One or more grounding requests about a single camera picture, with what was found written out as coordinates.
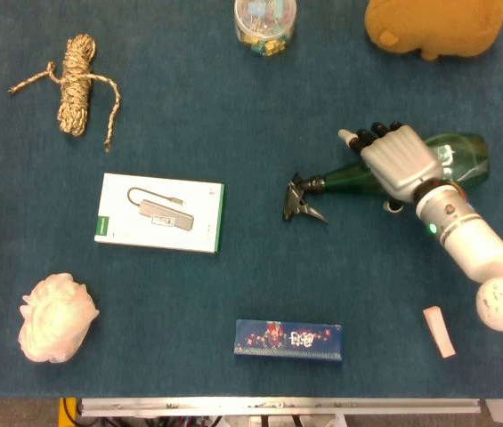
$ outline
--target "pink eraser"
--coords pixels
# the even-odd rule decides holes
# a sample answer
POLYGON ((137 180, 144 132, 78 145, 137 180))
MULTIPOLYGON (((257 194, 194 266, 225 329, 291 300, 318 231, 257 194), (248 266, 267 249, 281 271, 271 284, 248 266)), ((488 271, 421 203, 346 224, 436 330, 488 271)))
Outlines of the pink eraser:
POLYGON ((444 358, 448 358, 456 354, 453 344, 450 343, 449 333, 447 332, 441 309, 437 306, 429 307, 423 310, 423 314, 426 317, 427 325, 437 343, 437 347, 439 347, 441 355, 444 358))

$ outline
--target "white sculpture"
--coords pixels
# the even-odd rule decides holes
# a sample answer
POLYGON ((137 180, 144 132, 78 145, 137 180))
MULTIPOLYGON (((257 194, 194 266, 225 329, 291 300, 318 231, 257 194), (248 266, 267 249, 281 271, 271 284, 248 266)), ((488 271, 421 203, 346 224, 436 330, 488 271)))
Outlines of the white sculpture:
POLYGON ((99 315, 86 286, 75 283, 68 273, 42 280, 23 301, 28 305, 20 306, 25 321, 18 341, 34 362, 70 359, 99 315))

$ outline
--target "white figurine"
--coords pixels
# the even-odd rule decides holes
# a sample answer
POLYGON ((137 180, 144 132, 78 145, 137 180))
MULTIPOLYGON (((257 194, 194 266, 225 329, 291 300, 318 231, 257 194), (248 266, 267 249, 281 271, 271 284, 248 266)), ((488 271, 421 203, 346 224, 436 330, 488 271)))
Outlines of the white figurine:
POLYGON ((18 341, 29 360, 61 363, 77 351, 99 315, 85 285, 68 273, 52 274, 23 296, 25 319, 18 341))

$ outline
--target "plush toy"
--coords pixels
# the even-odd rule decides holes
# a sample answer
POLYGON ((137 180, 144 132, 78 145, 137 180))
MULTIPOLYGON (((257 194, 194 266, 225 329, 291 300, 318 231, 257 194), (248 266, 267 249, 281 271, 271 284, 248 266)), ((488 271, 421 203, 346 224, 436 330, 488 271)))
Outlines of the plush toy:
POLYGON ((370 0, 366 30, 380 48, 394 53, 421 49, 421 57, 475 56, 496 39, 503 0, 370 0))

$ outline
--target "product box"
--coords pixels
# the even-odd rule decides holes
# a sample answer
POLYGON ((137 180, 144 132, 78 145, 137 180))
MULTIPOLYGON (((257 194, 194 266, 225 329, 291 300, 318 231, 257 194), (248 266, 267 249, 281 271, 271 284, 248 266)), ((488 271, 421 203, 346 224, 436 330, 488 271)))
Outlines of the product box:
POLYGON ((95 242, 217 253, 223 184, 105 173, 95 242))
POLYGON ((238 319, 236 355, 342 361, 340 325, 238 319))

